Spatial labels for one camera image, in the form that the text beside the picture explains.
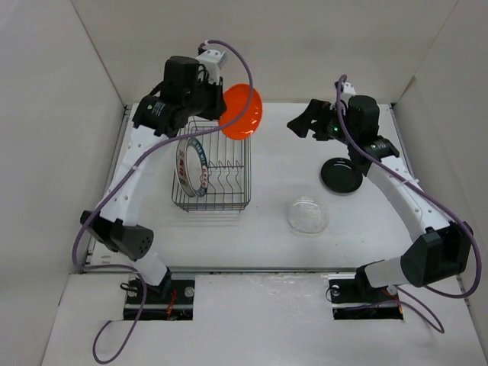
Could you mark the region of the white plate with dark rim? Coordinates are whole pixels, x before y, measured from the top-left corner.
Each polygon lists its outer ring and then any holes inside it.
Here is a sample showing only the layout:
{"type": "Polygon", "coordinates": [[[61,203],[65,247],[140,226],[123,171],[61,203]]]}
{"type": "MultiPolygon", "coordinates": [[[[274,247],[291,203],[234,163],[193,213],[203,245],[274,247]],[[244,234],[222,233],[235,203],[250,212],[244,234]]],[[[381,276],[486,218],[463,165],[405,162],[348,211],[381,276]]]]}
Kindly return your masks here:
{"type": "Polygon", "coordinates": [[[189,197],[203,197],[207,194],[209,166],[207,156],[196,137],[188,139],[185,147],[185,173],[189,197]]]}

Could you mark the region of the white plate with red characters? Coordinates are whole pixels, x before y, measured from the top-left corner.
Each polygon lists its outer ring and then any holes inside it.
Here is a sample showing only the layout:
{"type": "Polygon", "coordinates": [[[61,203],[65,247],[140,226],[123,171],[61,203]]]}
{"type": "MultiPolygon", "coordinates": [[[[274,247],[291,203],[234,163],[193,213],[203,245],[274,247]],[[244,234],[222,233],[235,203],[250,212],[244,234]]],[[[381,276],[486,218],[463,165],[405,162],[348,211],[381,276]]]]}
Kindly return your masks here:
{"type": "Polygon", "coordinates": [[[195,197],[195,191],[190,183],[187,167],[187,150],[189,139],[183,139],[178,142],[175,154],[175,172],[178,178],[178,183],[183,192],[189,197],[195,197]]]}

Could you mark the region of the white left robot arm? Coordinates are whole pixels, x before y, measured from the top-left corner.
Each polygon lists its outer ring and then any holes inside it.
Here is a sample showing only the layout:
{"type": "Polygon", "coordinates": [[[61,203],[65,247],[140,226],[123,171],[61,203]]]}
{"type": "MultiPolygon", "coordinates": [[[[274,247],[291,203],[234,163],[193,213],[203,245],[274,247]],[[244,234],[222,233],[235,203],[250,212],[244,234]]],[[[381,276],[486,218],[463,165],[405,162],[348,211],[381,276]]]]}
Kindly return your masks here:
{"type": "Polygon", "coordinates": [[[136,107],[129,143],[98,213],[86,211],[81,223],[96,240],[125,256],[143,277],[144,293],[160,303],[170,295],[168,269],[152,248],[154,232],[141,226],[140,208],[167,141],[193,116],[217,119],[226,110],[220,70],[226,54],[208,50],[191,58],[172,56],[163,80],[136,107]]]}

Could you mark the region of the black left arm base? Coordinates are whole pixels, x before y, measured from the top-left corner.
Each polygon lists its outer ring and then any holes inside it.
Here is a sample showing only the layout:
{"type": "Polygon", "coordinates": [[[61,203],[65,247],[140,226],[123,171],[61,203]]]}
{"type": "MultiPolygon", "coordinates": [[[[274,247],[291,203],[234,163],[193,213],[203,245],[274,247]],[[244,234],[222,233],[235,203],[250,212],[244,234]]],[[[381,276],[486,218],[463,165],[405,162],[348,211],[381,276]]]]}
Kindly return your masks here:
{"type": "MultiPolygon", "coordinates": [[[[133,278],[120,284],[120,289],[126,292],[123,319],[134,320],[143,299],[142,284],[133,278]]],[[[158,294],[150,287],[140,320],[191,321],[194,315],[194,295],[193,278],[172,279],[169,289],[163,294],[158,294]]]]}

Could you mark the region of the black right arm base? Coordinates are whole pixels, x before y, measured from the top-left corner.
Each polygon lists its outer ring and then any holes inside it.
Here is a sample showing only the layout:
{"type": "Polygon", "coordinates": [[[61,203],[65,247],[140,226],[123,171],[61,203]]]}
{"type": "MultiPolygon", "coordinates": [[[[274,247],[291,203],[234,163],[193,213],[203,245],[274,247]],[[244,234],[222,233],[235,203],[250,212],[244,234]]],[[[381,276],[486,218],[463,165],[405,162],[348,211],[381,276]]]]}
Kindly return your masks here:
{"type": "Polygon", "coordinates": [[[403,320],[398,296],[386,288],[361,290],[351,277],[333,275],[328,278],[326,299],[332,303],[334,320],[403,320]]]}

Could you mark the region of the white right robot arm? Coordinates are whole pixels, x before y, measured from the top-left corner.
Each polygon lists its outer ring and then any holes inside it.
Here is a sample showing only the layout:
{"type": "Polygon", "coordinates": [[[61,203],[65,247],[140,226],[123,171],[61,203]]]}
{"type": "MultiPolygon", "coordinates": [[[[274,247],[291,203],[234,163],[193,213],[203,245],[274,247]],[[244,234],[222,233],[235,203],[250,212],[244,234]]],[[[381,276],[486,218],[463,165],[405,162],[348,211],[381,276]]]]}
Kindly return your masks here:
{"type": "Polygon", "coordinates": [[[380,289],[409,284],[430,288],[437,281],[463,273],[473,233],[413,181],[398,149],[379,134],[380,108],[366,95],[331,103],[313,99],[287,123],[298,137],[309,132],[317,141],[337,140],[348,148],[351,176],[367,178],[389,201],[413,241],[396,258],[357,268],[352,290],[370,300],[380,289]]]}

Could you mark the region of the black plate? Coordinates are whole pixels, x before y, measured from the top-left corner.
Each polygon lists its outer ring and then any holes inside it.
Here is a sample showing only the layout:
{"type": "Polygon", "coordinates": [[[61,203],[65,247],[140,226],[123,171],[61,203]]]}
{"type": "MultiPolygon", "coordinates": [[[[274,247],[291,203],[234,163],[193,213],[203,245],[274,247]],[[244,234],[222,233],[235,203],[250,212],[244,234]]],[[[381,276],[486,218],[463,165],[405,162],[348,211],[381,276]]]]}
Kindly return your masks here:
{"type": "Polygon", "coordinates": [[[351,194],[363,182],[363,175],[350,159],[332,158],[320,169],[322,183],[337,194],[351,194]]]}

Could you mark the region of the clear glass plate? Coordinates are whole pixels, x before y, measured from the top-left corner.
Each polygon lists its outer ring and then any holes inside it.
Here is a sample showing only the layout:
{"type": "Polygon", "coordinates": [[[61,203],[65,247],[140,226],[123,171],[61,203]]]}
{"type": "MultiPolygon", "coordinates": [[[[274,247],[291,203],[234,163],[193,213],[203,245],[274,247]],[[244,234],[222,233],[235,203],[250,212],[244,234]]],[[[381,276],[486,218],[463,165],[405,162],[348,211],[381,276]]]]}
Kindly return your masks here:
{"type": "Polygon", "coordinates": [[[287,202],[286,221],[298,233],[316,235],[329,225],[329,211],[314,197],[296,197],[287,202]]]}

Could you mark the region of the aluminium table edge rail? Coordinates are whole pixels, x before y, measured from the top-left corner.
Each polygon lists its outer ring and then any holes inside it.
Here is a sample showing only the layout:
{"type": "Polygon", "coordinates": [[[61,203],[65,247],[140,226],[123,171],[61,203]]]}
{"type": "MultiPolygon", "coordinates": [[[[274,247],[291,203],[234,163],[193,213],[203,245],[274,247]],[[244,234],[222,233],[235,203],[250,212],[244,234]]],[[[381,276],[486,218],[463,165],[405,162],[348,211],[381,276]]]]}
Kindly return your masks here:
{"type": "MultiPolygon", "coordinates": [[[[166,265],[170,271],[176,273],[200,273],[200,274],[242,274],[242,273],[339,273],[355,272],[356,267],[191,267],[191,266],[174,266],[166,265]]],[[[131,271],[135,265],[126,264],[102,264],[102,265],[83,265],[78,268],[79,272],[88,271],[131,271]]]]}

